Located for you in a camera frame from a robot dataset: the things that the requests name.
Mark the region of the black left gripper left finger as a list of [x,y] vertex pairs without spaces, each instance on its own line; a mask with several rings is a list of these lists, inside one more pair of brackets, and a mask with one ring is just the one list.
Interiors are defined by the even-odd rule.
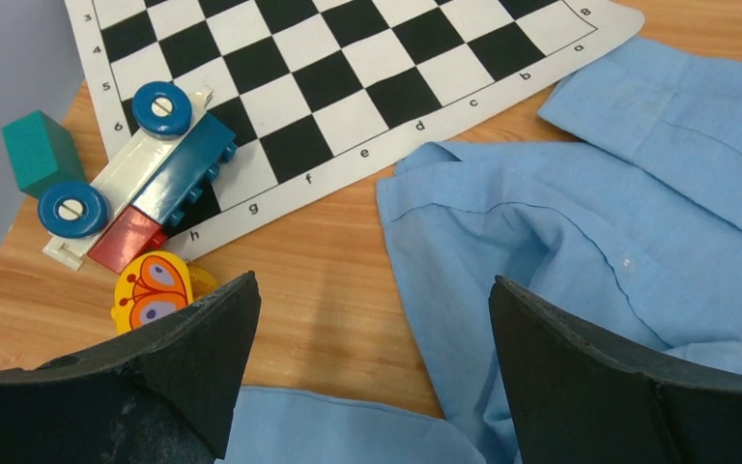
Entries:
[[129,333],[1,370],[0,463],[223,458],[260,308],[249,272]]

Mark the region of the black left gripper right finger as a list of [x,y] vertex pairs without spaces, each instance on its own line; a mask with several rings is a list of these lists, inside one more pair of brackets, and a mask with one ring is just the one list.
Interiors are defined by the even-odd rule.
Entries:
[[742,375],[644,347],[498,277],[499,368],[527,463],[742,463]]

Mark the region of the light blue shirt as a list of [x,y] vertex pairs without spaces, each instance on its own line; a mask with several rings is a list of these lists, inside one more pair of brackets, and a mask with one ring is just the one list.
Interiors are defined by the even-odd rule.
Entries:
[[742,63],[634,38],[565,77],[538,114],[574,140],[427,143],[377,184],[443,418],[245,387],[228,462],[519,462],[487,304],[497,276],[742,374]]

